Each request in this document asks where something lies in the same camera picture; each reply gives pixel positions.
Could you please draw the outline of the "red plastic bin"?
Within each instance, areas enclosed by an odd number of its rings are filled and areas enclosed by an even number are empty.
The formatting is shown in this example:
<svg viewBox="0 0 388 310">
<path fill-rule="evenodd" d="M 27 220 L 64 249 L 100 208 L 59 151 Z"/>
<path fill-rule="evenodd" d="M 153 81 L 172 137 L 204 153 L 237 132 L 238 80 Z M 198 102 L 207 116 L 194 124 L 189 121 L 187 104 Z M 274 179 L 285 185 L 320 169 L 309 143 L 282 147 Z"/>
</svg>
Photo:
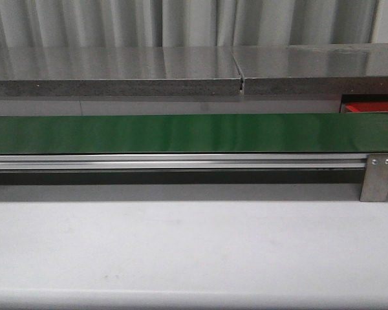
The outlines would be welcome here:
<svg viewBox="0 0 388 310">
<path fill-rule="evenodd" d="M 345 112 L 388 112 L 388 101 L 349 102 L 342 104 Z"/>
</svg>

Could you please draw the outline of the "steel conveyor support bracket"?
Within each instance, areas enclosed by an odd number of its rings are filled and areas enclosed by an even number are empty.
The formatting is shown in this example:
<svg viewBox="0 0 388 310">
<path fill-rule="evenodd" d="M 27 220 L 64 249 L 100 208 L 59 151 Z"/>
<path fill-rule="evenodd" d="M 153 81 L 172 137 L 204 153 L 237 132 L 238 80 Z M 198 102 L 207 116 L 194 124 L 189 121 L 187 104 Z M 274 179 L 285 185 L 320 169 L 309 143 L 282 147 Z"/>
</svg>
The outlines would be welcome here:
<svg viewBox="0 0 388 310">
<path fill-rule="evenodd" d="M 388 154 L 369 154 L 361 187 L 361 202 L 384 202 L 388 195 Z"/>
</svg>

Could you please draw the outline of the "grey stone slab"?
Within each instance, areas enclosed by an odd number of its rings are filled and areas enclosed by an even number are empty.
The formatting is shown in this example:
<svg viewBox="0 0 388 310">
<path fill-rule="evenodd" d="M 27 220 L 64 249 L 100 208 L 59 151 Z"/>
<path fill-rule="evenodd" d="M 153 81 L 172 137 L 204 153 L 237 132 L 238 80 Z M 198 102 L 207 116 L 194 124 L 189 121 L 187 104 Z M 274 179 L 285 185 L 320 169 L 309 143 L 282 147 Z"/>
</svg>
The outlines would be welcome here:
<svg viewBox="0 0 388 310">
<path fill-rule="evenodd" d="M 388 43 L 238 46 L 246 95 L 388 95 Z"/>
<path fill-rule="evenodd" d="M 0 97 L 236 96 L 219 47 L 0 48 Z"/>
</svg>

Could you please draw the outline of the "right grey stone slab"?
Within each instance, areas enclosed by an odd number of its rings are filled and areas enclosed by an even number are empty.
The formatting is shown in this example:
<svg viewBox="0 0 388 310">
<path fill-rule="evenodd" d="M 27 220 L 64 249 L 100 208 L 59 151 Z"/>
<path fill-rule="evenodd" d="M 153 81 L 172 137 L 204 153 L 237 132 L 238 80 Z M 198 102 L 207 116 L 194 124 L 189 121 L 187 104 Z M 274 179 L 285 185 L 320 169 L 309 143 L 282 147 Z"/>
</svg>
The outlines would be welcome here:
<svg viewBox="0 0 388 310">
<path fill-rule="evenodd" d="M 388 95 L 388 43 L 238 46 L 246 95 Z"/>
</svg>

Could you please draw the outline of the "left grey stone slab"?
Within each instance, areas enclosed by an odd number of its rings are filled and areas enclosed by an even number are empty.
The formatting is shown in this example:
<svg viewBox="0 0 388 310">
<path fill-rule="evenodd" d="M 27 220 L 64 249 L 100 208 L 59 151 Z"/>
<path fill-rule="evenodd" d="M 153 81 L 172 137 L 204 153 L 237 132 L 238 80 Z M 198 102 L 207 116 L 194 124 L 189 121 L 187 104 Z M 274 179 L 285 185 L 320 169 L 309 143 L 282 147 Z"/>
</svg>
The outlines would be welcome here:
<svg viewBox="0 0 388 310">
<path fill-rule="evenodd" d="M 236 96 L 219 47 L 0 48 L 0 97 Z"/>
</svg>

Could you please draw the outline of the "aluminium conveyor side rail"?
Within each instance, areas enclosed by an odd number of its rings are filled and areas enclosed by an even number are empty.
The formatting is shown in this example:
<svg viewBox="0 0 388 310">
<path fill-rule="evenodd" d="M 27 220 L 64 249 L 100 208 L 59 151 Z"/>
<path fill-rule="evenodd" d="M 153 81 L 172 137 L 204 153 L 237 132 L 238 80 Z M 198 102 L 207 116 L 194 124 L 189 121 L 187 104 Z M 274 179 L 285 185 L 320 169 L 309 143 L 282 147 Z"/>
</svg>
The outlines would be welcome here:
<svg viewBox="0 0 388 310">
<path fill-rule="evenodd" d="M 0 171 L 364 168 L 362 153 L 0 155 Z"/>
</svg>

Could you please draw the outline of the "green conveyor belt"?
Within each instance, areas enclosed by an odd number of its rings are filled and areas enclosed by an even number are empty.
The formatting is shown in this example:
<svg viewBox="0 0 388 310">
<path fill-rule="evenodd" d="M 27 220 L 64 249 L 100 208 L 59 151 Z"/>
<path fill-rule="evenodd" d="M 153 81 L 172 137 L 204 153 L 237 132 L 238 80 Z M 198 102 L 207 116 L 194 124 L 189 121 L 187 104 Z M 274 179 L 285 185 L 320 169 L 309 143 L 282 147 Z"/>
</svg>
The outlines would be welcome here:
<svg viewBox="0 0 388 310">
<path fill-rule="evenodd" d="M 388 152 L 388 113 L 0 116 L 0 154 Z"/>
</svg>

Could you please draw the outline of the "grey pleated curtain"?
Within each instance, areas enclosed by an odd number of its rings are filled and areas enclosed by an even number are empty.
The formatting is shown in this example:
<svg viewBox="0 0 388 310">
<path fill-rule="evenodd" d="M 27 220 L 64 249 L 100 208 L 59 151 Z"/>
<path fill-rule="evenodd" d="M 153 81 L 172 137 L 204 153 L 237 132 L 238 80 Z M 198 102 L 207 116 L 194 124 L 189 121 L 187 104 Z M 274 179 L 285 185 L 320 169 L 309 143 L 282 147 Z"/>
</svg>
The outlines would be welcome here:
<svg viewBox="0 0 388 310">
<path fill-rule="evenodd" d="M 377 1 L 0 1 L 0 47 L 368 43 Z"/>
</svg>

